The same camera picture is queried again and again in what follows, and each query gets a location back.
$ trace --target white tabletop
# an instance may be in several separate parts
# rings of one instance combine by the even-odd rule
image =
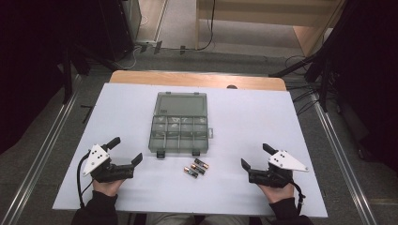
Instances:
[[[209,164],[204,176],[194,179],[183,172],[193,163],[189,154],[166,154],[157,159],[148,149],[150,127],[159,92],[207,93],[208,125],[214,138],[207,154],[199,158]],[[76,170],[79,160],[94,143],[104,144],[120,137],[110,151],[116,165],[129,164],[139,153],[144,159],[119,190],[116,210],[128,212],[194,213],[269,216],[272,211],[260,188],[248,182],[242,169],[244,158],[253,169],[266,170],[268,143],[286,150],[309,168],[294,172],[304,200],[301,213],[324,218],[328,214],[314,174],[299,121],[288,92],[157,86],[106,83],[87,124],[59,193],[54,209],[79,208]],[[85,188],[91,177],[82,177]],[[84,202],[91,198],[91,188]]]

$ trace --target clear plastic organizer box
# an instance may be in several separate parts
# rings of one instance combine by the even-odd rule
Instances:
[[[200,156],[208,149],[207,95],[160,92],[156,101],[149,149],[164,158],[166,153]]]

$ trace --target person's leg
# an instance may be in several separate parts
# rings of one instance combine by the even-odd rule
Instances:
[[[145,225],[192,225],[193,216],[186,214],[148,213]]]
[[[207,216],[201,225],[249,225],[249,217]]]

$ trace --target black sleeve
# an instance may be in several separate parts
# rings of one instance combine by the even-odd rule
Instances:
[[[76,211],[72,225],[117,225],[115,203],[117,195],[109,197],[93,190],[91,199],[85,208]]]
[[[272,225],[313,225],[308,217],[299,216],[295,198],[284,199],[269,206],[276,217],[276,220],[271,221]]]

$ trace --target human hand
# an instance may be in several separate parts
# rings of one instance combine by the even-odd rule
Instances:
[[[116,180],[110,183],[100,183],[97,180],[93,181],[93,189],[101,192],[109,197],[114,197],[119,191],[120,186],[125,180]]]
[[[262,185],[258,186],[267,196],[269,203],[276,203],[280,200],[294,197],[295,187],[292,184],[287,184],[284,188],[268,187]]]

